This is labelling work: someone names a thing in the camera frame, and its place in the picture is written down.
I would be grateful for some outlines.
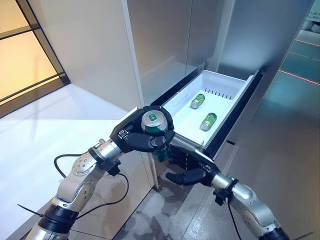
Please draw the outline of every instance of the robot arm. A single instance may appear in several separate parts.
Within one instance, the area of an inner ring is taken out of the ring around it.
[[[179,146],[174,138],[173,144]],[[270,208],[261,202],[256,193],[237,179],[224,176],[215,163],[197,149],[181,149],[185,155],[171,163],[187,171],[179,174],[167,173],[166,177],[179,185],[202,183],[214,188],[215,202],[222,206],[228,202],[241,216],[252,234],[259,240],[289,240]]]
[[[151,136],[143,133],[142,116],[151,110],[161,111],[168,123],[168,131]],[[74,162],[71,172],[60,184],[41,220],[34,225],[26,240],[67,240],[79,212],[92,197],[99,179],[108,172],[115,176],[120,170],[118,158],[133,150],[153,152],[169,143],[175,135],[170,114],[160,106],[134,109],[112,131],[110,139],[89,148]]]
[[[161,111],[168,123],[168,131],[158,136],[145,134],[141,128],[142,116],[151,110]],[[170,114],[160,106],[146,106],[134,109],[127,118],[112,131],[110,139],[91,147],[76,159],[69,175],[60,184],[56,196],[41,220],[34,225],[27,240],[67,240],[69,231],[77,220],[79,212],[92,197],[99,179],[108,172],[117,175],[121,164],[118,158],[133,150],[151,153],[172,143],[179,147],[175,137]],[[258,200],[255,192],[238,180],[221,174],[214,162],[197,151],[186,147],[181,149],[190,156],[176,157],[174,163],[188,169],[184,173],[167,173],[166,177],[179,185],[202,183],[215,188],[215,201],[222,205],[226,199],[238,211],[243,221],[259,240],[288,240],[271,210]]]

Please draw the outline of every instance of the floor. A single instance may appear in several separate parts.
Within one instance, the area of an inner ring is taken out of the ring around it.
[[[227,171],[256,191],[291,239],[320,239],[319,56],[319,46],[293,44]],[[216,160],[222,169],[224,154]],[[150,191],[114,240],[237,239],[228,207],[214,202],[213,189],[171,184],[164,177],[170,171],[179,169],[163,172],[160,190]],[[242,239],[256,239],[234,215]]]

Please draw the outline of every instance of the cable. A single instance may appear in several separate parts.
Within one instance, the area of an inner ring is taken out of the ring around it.
[[[61,176],[62,176],[63,178],[66,178],[66,175],[64,174],[64,172],[61,171],[61,169],[59,168],[59,166],[58,166],[58,164],[57,164],[57,160],[58,160],[59,158],[63,158],[63,157],[79,157],[79,156],[81,156],[81,155],[83,155],[83,154],[85,154],[85,153],[86,153],[86,152],[81,153],[81,154],[62,154],[62,155],[59,155],[59,156],[57,156],[57,157],[53,160],[54,166],[55,166],[56,170],[61,174]]]
[[[128,178],[126,177],[126,175],[124,175],[124,174],[122,174],[122,173],[118,173],[117,175],[123,176],[123,177],[125,178],[125,180],[126,180],[126,191],[125,191],[124,196],[123,196],[120,200],[118,200],[118,201],[109,202],[109,203],[104,203],[104,204],[101,204],[101,205],[99,205],[99,206],[96,206],[96,207],[92,208],[91,210],[89,210],[89,211],[85,212],[84,214],[78,216],[78,217],[76,218],[77,220],[78,220],[79,218],[82,218],[83,216],[87,215],[88,213],[91,213],[92,211],[100,208],[100,207],[107,206],[107,205],[117,204],[117,203],[121,202],[121,201],[127,196],[128,191],[129,191],[129,181],[128,181]]]
[[[17,205],[18,205],[19,207],[23,208],[24,210],[27,210],[27,211],[35,214],[35,215],[38,215],[40,218],[42,218],[42,217],[44,216],[43,214],[37,213],[36,211],[32,211],[32,210],[30,210],[29,208],[26,208],[25,206],[22,206],[22,205],[20,205],[20,204],[17,204]]]
[[[236,222],[235,222],[234,215],[232,214],[232,211],[231,211],[231,208],[230,208],[230,202],[229,202],[229,199],[228,199],[228,208],[229,208],[229,212],[230,212],[230,214],[231,214],[231,218],[232,218],[232,221],[233,221],[233,225],[234,225],[234,228],[235,228],[236,234],[238,235],[239,240],[242,240],[242,238],[240,237],[240,234],[239,234],[239,231],[238,231],[238,228],[237,228]]]

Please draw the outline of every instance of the silver robot arm segment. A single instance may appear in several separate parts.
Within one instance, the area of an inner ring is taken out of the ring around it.
[[[212,180],[212,187],[227,189],[233,181],[234,179],[218,173]],[[238,182],[231,191],[230,205],[240,214],[255,237],[260,238],[280,227],[270,208],[258,199],[250,187]]]
[[[91,150],[108,161],[116,161],[123,154],[111,139],[100,139]],[[79,156],[69,175],[60,184],[51,206],[33,226],[26,240],[67,240],[70,228],[92,197],[97,182],[105,172],[89,152]]]

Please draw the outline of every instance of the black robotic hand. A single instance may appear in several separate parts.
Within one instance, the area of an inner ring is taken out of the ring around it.
[[[168,123],[167,132],[158,136],[152,136],[144,133],[141,127],[142,116],[151,110],[161,111]],[[152,153],[155,150],[162,149],[169,144],[175,136],[174,124],[170,113],[162,106],[145,106],[136,110],[129,117],[119,123],[113,129],[110,138],[121,149],[123,153],[133,150]]]
[[[194,185],[201,183],[210,187],[214,176],[220,172],[218,167],[206,157],[195,152],[183,152],[180,148],[171,147],[170,164],[179,165],[186,171],[182,173],[170,173],[165,176],[171,182],[178,185]]]

